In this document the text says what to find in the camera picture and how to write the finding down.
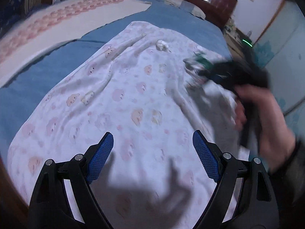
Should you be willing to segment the person's right hand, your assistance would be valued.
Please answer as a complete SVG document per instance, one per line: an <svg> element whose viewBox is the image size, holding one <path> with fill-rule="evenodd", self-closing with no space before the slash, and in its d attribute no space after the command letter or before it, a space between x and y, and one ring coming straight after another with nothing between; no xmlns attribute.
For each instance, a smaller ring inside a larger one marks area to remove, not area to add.
<svg viewBox="0 0 305 229"><path fill-rule="evenodd" d="M240 100L235 109L235 123L241 129L246 122L241 101L250 101L258 109L262 126L259 140L259 155L265 159L269 171L274 172L291 156L295 149L295 134L286 125L284 115L271 91L252 85L235 87Z"/></svg>

